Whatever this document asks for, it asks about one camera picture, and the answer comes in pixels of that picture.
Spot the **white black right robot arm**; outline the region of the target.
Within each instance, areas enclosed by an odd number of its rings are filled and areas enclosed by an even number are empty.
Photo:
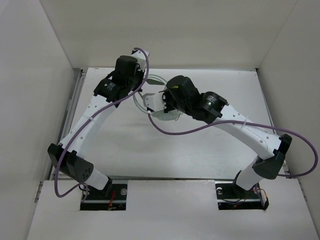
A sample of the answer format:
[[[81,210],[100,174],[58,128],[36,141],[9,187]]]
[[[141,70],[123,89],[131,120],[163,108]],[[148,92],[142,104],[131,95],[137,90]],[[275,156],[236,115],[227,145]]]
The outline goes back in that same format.
[[[162,97],[165,106],[194,120],[213,124],[252,149],[257,156],[241,170],[232,183],[232,193],[243,197],[263,179],[274,180],[280,172],[292,143],[288,134],[277,135],[255,126],[213,91],[200,93],[189,77],[178,75],[169,80]]]

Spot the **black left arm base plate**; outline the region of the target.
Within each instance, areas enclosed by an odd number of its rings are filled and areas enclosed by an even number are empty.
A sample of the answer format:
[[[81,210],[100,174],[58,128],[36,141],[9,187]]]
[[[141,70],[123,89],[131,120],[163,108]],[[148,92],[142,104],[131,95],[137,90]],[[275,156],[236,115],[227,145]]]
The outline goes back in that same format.
[[[79,187],[82,191],[81,211],[125,211],[127,207],[128,180],[114,179],[107,195],[100,190],[88,186]]]

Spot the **light green headphones with cable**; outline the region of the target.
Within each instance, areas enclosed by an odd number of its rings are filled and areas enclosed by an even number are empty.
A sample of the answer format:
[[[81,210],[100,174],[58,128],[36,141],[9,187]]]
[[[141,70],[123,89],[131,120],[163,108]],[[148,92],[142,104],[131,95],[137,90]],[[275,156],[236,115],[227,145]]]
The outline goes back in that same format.
[[[167,80],[165,80],[163,77],[156,74],[150,74],[147,78],[146,83],[149,85],[164,86],[163,91],[160,91],[157,93],[164,93],[164,90],[167,89]],[[143,95],[141,94],[140,91],[138,91],[137,93],[140,95],[143,102]],[[136,95],[133,95],[133,102],[135,106],[144,114],[147,114],[150,111],[150,110],[147,110],[147,108],[144,105],[141,105],[138,102]],[[181,114],[182,112],[178,112],[177,110],[170,111],[169,113],[165,113],[164,110],[151,112],[151,116],[154,118],[157,118],[160,121],[172,121],[172,120],[177,121],[180,118]]]

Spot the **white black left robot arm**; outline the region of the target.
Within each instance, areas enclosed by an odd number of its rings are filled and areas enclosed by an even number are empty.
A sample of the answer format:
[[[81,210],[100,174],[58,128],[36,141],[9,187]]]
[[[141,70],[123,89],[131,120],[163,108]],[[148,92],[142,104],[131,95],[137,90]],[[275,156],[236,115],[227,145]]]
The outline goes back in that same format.
[[[112,192],[112,179],[97,170],[85,159],[91,140],[105,120],[121,102],[138,92],[149,74],[149,52],[135,48],[131,55],[122,55],[115,68],[103,78],[93,91],[85,112],[70,132],[58,143],[52,143],[48,155],[55,167],[54,191],[57,197],[65,195],[58,191],[58,175],[63,173],[83,185],[92,187],[100,198]]]

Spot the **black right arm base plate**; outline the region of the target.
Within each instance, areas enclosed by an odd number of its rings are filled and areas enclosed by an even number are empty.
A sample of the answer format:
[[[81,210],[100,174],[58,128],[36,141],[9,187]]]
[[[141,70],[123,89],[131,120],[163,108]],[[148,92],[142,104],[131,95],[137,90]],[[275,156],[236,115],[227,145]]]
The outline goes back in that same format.
[[[269,207],[269,198],[260,184],[255,184],[250,190],[243,190],[231,182],[215,183],[217,206],[219,210],[262,210]]]

